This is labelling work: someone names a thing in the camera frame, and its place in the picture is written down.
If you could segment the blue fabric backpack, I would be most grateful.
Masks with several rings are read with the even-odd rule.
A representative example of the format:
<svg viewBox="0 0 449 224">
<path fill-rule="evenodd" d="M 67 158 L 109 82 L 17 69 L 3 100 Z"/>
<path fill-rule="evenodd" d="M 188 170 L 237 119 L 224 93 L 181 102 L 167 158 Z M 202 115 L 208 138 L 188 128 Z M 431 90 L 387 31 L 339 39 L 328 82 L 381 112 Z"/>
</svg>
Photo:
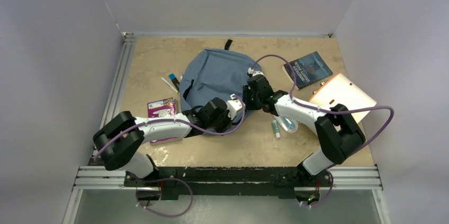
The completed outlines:
<svg viewBox="0 0 449 224">
<path fill-rule="evenodd" d="M 204 49 L 189 63 L 179 84 L 182 111 L 205 105 L 215 97 L 224 101 L 232 94 L 243 97 L 247 72 L 255 60 L 229 50 L 231 44 L 229 39 L 223 49 Z"/>
</svg>

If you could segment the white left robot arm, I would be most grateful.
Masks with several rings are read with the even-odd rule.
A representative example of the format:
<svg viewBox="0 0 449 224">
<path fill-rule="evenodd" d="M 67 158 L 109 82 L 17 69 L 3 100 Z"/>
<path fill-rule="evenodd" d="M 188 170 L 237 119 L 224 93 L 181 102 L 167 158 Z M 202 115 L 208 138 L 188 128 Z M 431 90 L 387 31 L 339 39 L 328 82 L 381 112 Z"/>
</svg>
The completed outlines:
<svg viewBox="0 0 449 224">
<path fill-rule="evenodd" d="M 124 169 L 144 186 L 152 186 L 158 179 L 157 166 L 138 151 L 141 145 L 203 134 L 224 136 L 234 131 L 231 126 L 239 114 L 245 115 L 245 105 L 235 95 L 228 101 L 214 98 L 204 106 L 162 118 L 135 117 L 123 111 L 94 135 L 94 160 L 102 161 L 108 171 Z"/>
</svg>

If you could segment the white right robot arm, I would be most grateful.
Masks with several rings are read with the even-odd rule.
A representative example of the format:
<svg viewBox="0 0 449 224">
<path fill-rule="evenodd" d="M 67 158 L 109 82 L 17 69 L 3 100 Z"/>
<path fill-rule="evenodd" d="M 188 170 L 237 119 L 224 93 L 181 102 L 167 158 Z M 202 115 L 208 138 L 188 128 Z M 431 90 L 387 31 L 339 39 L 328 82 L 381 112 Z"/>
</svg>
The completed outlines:
<svg viewBox="0 0 449 224">
<path fill-rule="evenodd" d="M 346 106 L 337 104 L 327 113 L 317 105 L 273 91 L 263 74 L 252 74 L 243 88 L 248 110 L 263 110 L 304 124 L 318 137 L 320 147 L 298 166 L 297 178 L 303 185 L 317 180 L 318 174 L 333 164 L 342 164 L 366 139 Z"/>
</svg>

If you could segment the light blue scissors blister pack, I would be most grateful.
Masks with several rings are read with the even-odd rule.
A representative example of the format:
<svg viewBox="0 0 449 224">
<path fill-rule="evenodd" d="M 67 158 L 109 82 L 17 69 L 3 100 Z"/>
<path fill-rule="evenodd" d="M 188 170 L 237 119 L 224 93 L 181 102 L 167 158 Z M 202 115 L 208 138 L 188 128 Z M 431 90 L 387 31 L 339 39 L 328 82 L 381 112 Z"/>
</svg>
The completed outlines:
<svg viewBox="0 0 449 224">
<path fill-rule="evenodd" d="M 280 128 L 282 128 L 286 133 L 295 133 L 299 128 L 299 124 L 296 120 L 275 115 L 273 118 L 279 124 Z"/>
</svg>

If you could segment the green white glue stick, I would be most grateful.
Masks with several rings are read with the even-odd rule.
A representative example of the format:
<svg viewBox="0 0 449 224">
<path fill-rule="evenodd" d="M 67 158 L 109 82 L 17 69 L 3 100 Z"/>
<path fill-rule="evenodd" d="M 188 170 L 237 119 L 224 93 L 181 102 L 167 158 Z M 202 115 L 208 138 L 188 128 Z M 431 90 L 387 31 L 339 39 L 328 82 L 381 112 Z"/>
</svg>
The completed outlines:
<svg viewBox="0 0 449 224">
<path fill-rule="evenodd" d="M 280 139 L 280 131 L 276 120 L 272 121 L 272 128 L 276 139 Z"/>
</svg>

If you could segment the dark blue paperback book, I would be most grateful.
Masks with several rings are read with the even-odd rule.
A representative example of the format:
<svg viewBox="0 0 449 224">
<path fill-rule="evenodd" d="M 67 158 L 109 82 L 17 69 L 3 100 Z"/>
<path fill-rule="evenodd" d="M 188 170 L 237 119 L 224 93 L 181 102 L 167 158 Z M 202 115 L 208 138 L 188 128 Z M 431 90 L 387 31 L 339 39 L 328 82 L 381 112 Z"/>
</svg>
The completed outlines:
<svg viewBox="0 0 449 224">
<path fill-rule="evenodd" d="M 334 74 L 317 51 L 284 64 L 282 70 L 291 82 L 296 80 L 296 89 L 305 88 Z"/>
</svg>

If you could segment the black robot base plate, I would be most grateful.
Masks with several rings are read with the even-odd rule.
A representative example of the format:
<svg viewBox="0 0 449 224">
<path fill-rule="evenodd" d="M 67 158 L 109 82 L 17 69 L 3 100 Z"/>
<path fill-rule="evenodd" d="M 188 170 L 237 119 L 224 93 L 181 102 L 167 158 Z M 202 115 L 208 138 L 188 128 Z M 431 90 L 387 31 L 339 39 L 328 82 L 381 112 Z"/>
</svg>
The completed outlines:
<svg viewBox="0 0 449 224">
<path fill-rule="evenodd" d="M 126 172 L 124 180 L 126 187 L 161 189 L 162 200 L 193 194 L 306 201 L 330 185 L 327 171 L 311 176 L 297 167 L 159 167 L 148 178 L 138 179 Z"/>
</svg>

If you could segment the aluminium frame rails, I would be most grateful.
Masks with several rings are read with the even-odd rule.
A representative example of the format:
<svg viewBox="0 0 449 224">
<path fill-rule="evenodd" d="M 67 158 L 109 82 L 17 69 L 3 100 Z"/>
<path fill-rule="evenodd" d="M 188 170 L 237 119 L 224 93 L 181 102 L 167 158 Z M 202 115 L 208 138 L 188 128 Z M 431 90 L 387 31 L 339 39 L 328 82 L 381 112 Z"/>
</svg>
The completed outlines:
<svg viewBox="0 0 449 224">
<path fill-rule="evenodd" d="M 127 34 L 100 128 L 120 111 L 147 117 L 147 102 L 174 94 L 161 80 L 178 78 L 203 49 L 223 48 L 227 37 L 147 37 Z M 231 51 L 259 61 L 274 90 L 289 91 L 292 82 L 282 64 L 317 51 L 334 72 L 346 75 L 335 38 L 229 37 Z M 305 125 L 296 134 L 283 132 L 275 141 L 271 114 L 256 111 L 237 132 L 225 137 L 199 136 L 138 151 L 150 154 L 158 167 L 296 167 L 319 149 Z M 359 151 L 349 164 L 330 168 L 330 187 L 308 200 L 276 196 L 180 195 L 162 200 L 161 190 L 124 186 L 126 171 L 107 171 L 103 163 L 80 166 L 63 223 L 386 223 L 382 182 L 371 152 Z"/>
</svg>

